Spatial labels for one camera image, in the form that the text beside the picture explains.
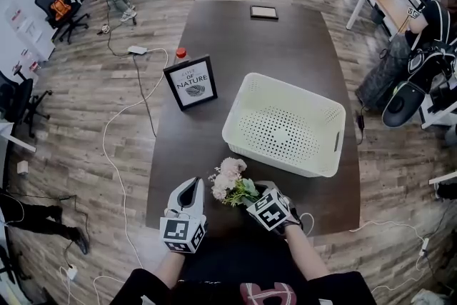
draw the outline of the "white box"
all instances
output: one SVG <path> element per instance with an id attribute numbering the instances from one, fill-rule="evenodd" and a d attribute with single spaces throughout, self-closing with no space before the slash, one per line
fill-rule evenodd
<path id="1" fill-rule="evenodd" d="M 222 130 L 237 154 L 301 176 L 334 176 L 344 107 L 268 76 L 245 76 Z"/>

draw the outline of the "dark wooden table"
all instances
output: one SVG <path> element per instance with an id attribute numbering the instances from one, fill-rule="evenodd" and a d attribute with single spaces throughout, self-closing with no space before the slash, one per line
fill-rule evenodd
<path id="1" fill-rule="evenodd" d="M 239 227 L 240 211 L 216 201 L 208 181 L 214 167 L 233 156 L 247 163 L 243 176 L 274 181 L 292 198 L 299 213 L 312 213 L 314 235 L 356 228 L 360 214 L 356 137 L 343 74 L 322 15 L 302 6 L 276 6 L 278 21 L 258 20 L 250 18 L 250 5 L 244 1 L 194 3 L 180 46 L 192 58 L 210 55 L 219 97 L 181 112 L 171 90 L 167 92 L 154 148 L 146 225 L 158 228 L 169 194 L 183 181 L 200 176 L 206 185 L 209 234 L 222 236 Z M 306 178 L 230 151 L 222 139 L 222 127 L 243 78 L 251 72 L 344 106 L 343 151 L 335 176 Z"/>

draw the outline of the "pink flower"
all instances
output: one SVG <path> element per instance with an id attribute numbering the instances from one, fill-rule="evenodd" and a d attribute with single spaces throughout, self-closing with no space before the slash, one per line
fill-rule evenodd
<path id="1" fill-rule="evenodd" d="M 219 189 L 217 186 L 213 186 L 212 191 L 214 198 L 219 201 L 222 201 L 227 196 L 227 191 L 225 189 Z"/>
<path id="2" fill-rule="evenodd" d="M 229 177 L 219 174 L 216 179 L 214 179 L 214 187 L 220 190 L 226 189 L 234 189 L 235 188 L 235 180 L 230 179 Z"/>
<path id="3" fill-rule="evenodd" d="M 246 167 L 246 163 L 241 159 L 226 158 L 221 164 L 221 174 L 235 181 L 241 178 L 240 173 Z"/>

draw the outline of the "green leaves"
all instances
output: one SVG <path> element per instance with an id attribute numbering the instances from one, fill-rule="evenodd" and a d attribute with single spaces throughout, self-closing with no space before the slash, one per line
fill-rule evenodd
<path id="1" fill-rule="evenodd" d="M 243 203 L 242 197 L 246 197 L 249 201 L 256 202 L 258 200 L 258 192 L 252 179 L 237 179 L 235 188 L 227 193 L 227 197 L 222 201 L 223 204 L 230 204 L 232 207 Z"/>
<path id="2" fill-rule="evenodd" d="M 254 186 L 254 182 L 252 182 L 252 179 L 243 178 L 243 184 L 244 184 L 244 187 L 246 188 L 247 192 L 250 195 L 258 196 L 258 192 L 256 190 L 256 186 Z"/>

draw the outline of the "wooden floor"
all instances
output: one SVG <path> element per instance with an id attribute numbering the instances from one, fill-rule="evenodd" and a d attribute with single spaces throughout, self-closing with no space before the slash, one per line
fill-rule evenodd
<path id="1" fill-rule="evenodd" d="M 192 0 L 132 0 L 138 11 L 138 25 L 114 30 L 111 47 L 124 53 L 130 45 L 165 48 L 171 56 L 179 44 L 192 7 Z M 363 76 L 377 62 L 387 45 L 382 28 L 369 20 L 368 6 L 351 31 L 345 28 L 357 0 L 249 0 L 270 4 L 302 4 L 321 11 L 341 62 L 353 111 L 360 106 L 354 95 Z M 138 267 L 126 240 L 122 209 L 122 190 L 114 169 L 102 152 L 103 130 L 108 120 L 124 106 L 140 100 L 136 71 L 131 57 L 114 57 L 106 48 L 107 35 L 97 36 L 106 23 L 106 2 L 84 3 L 91 18 L 89 30 L 78 30 L 73 43 L 56 43 L 51 60 L 39 71 L 38 91 L 52 89 L 44 111 L 49 121 L 36 124 L 37 152 L 16 150 L 10 163 L 11 190 L 31 195 L 77 194 L 78 208 L 89 213 L 91 252 L 82 256 L 76 246 L 69 249 L 69 261 L 78 268 L 72 294 L 85 304 L 96 304 L 93 280 L 105 274 L 125 279 Z M 112 10 L 111 26 L 120 14 Z M 150 91 L 159 80 L 166 57 L 162 51 L 138 58 L 143 85 Z M 159 123 L 163 83 L 149 99 L 155 126 Z M 126 213 L 129 234 L 144 266 L 154 270 L 164 255 L 157 231 L 144 225 L 154 136 L 144 105 L 129 109 L 116 119 L 106 135 L 106 150 L 119 167 L 127 192 Z M 420 235 L 431 233 L 448 203 L 434 199 L 428 180 L 453 171 L 452 150 L 443 148 L 443 131 L 422 131 L 412 122 L 388 130 L 379 116 L 366 118 L 366 135 L 358 148 L 361 171 L 361 222 L 394 220 L 417 227 Z M 16 162 L 26 159 L 29 174 L 16 175 Z M 26 197 L 25 202 L 52 204 L 47 199 Z M 84 226 L 84 218 L 65 201 L 64 223 Z M 450 208 L 438 233 L 429 244 L 435 267 L 448 244 L 447 236 L 455 223 L 457 209 Z M 11 229 L 16 251 L 24 255 L 20 263 L 38 286 L 46 287 L 59 304 L 67 302 L 67 290 L 59 278 L 65 266 L 63 251 L 68 242 L 60 237 Z M 313 238 L 314 245 L 332 271 L 360 271 L 373 289 L 380 284 L 396 286 L 409 277 L 418 278 L 415 263 L 420 249 L 413 230 L 392 226 L 369 226 L 357 233 L 344 232 Z M 420 268 L 426 263 L 419 262 Z M 108 304 L 120 287 L 111 279 L 97 280 L 101 303 Z M 409 304 L 422 286 L 431 286 L 426 269 L 418 283 L 410 281 L 396 291 L 376 290 L 378 304 Z"/>

